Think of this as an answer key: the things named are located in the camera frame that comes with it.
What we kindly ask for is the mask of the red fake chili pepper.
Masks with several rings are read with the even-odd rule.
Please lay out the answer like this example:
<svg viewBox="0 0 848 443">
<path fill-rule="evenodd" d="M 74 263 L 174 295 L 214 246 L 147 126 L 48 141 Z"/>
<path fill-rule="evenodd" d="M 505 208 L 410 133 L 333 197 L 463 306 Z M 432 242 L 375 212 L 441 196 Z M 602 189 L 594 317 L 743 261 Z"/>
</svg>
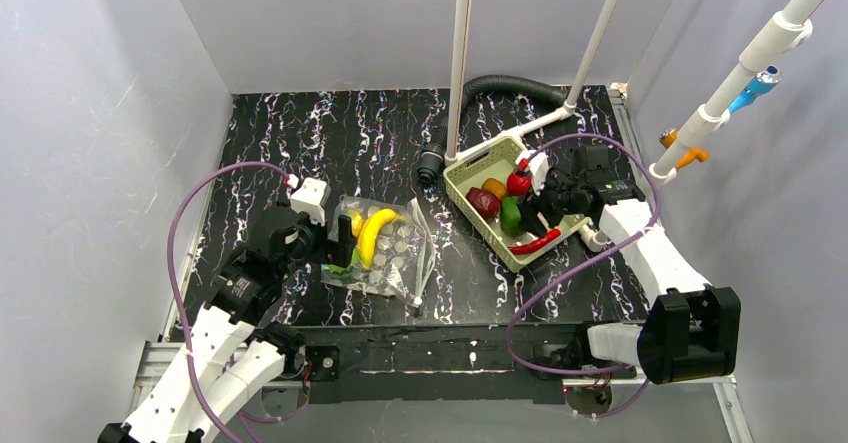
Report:
<svg viewBox="0 0 848 443">
<path fill-rule="evenodd" d="M 536 238 L 532 242 L 525 243 L 522 245 L 514 245 L 509 247 L 509 251 L 513 255 L 529 255 L 538 251 L 543 250 L 551 243 L 555 243 L 556 240 L 562 235 L 561 231 L 558 228 L 553 228 L 549 230 L 546 234 L 541 237 Z"/>
</svg>

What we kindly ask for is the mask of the green fake pepper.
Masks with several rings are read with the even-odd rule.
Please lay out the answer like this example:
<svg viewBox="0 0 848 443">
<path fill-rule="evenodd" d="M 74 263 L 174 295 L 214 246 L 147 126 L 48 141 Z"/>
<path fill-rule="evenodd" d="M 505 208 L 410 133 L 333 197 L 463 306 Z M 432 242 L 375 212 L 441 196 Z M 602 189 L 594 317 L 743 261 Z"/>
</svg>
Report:
<svg viewBox="0 0 848 443">
<path fill-rule="evenodd" d="M 522 215 L 518 206 L 518 198 L 507 196 L 501 200 L 499 224 L 502 233 L 511 238 L 517 238 L 525 233 L 521 224 Z"/>
</svg>

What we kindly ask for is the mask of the yellow fake banana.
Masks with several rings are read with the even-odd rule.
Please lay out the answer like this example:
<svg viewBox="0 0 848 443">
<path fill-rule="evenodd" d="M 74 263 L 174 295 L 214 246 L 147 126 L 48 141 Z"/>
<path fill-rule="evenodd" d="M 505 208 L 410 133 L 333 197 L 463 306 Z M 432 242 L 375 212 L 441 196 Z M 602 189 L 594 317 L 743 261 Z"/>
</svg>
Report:
<svg viewBox="0 0 848 443">
<path fill-rule="evenodd" d="M 364 269 L 370 269 L 376 252 L 377 239 L 382 228 L 395 222 L 400 215 L 393 209 L 381 209 L 368 217 L 357 235 L 356 250 L 359 263 Z"/>
</svg>

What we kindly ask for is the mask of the red fake apple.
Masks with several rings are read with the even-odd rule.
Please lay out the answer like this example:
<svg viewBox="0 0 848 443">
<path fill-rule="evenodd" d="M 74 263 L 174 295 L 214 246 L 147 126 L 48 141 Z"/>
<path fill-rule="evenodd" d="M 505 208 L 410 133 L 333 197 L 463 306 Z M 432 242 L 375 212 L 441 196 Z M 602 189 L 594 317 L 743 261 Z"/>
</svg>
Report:
<svg viewBox="0 0 848 443">
<path fill-rule="evenodd" d="M 513 172 L 506 180 L 506 188 L 510 196 L 523 197 L 533 187 L 533 177 L 527 172 Z"/>
</svg>

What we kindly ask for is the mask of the dark red fake fruit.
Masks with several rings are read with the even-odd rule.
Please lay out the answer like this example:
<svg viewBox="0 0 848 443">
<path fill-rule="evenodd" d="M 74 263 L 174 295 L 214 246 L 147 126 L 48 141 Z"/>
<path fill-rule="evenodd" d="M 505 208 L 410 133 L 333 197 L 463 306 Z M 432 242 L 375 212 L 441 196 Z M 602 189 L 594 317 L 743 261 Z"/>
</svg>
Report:
<svg viewBox="0 0 848 443">
<path fill-rule="evenodd" d="M 465 198 L 484 221 L 491 221 L 500 212 L 501 200 L 488 190 L 472 187 Z"/>
</svg>

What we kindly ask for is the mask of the brown fake potato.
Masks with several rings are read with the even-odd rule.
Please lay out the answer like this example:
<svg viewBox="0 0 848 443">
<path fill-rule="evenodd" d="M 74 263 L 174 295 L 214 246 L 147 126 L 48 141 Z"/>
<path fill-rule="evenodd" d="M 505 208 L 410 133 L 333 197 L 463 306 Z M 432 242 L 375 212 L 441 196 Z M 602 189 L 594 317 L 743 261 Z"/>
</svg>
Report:
<svg viewBox="0 0 848 443">
<path fill-rule="evenodd" d="M 510 195 L 506 185 L 495 178 L 486 179 L 481 185 L 481 189 L 492 193 L 499 200 L 503 200 L 505 197 Z"/>
</svg>

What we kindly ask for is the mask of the clear zip top bag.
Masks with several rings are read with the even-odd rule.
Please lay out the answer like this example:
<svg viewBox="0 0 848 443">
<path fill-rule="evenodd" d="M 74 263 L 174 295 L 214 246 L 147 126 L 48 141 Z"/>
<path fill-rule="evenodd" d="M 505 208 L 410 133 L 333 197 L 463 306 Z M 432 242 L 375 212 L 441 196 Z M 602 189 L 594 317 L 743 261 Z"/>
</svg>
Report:
<svg viewBox="0 0 848 443">
<path fill-rule="evenodd" d="M 357 235 L 368 217 L 386 208 L 395 210 L 400 218 L 382 228 L 373 265 L 364 269 L 356 250 Z M 349 278 L 337 280 L 324 274 L 322 267 L 328 265 L 324 264 L 321 281 L 348 290 L 397 298 L 407 306 L 420 307 L 426 284 L 435 268 L 436 255 L 432 232 L 419 201 L 413 198 L 403 205 L 396 205 L 345 196 L 336 210 L 352 218 L 355 249 L 351 264 L 356 264 L 356 268 Z"/>
</svg>

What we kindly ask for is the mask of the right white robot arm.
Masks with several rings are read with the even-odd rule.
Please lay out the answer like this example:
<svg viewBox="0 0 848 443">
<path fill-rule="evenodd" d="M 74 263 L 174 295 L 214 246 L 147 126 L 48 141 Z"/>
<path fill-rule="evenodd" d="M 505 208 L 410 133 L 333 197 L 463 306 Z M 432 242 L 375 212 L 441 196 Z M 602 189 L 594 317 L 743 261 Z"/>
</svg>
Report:
<svg viewBox="0 0 848 443">
<path fill-rule="evenodd" d="M 607 240 L 606 249 L 580 263 L 526 301 L 505 330 L 512 359 L 533 371 L 561 376 L 597 375 L 638 367 L 655 384 L 729 375 L 736 365 L 741 302 L 729 287 L 717 288 L 678 252 L 659 224 L 660 198 L 647 202 L 631 180 L 613 176 L 610 148 L 626 154 L 613 139 L 592 135 L 592 144 L 572 149 L 571 165 L 560 179 L 536 160 L 541 145 L 523 151 L 519 171 L 533 176 L 532 207 L 545 216 L 568 210 L 587 213 Z M 513 348 L 516 323 L 537 301 L 598 262 L 621 254 L 650 302 L 648 316 L 632 322 L 585 322 L 557 367 L 533 363 Z"/>
</svg>

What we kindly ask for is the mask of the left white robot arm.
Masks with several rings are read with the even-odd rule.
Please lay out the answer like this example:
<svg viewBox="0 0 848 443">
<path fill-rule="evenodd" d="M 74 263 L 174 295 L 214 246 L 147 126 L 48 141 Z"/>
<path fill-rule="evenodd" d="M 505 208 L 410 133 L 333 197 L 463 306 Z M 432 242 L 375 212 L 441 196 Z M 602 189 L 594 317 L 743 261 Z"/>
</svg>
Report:
<svg viewBox="0 0 848 443">
<path fill-rule="evenodd" d="M 330 234 L 308 212 L 278 202 L 254 229 L 221 267 L 217 291 L 156 386 L 124 422 L 106 425 L 99 441 L 210 442 L 268 382 L 309 380 L 305 337 L 289 325 L 260 322 L 305 264 L 352 263 L 355 224 L 340 214 Z"/>
</svg>

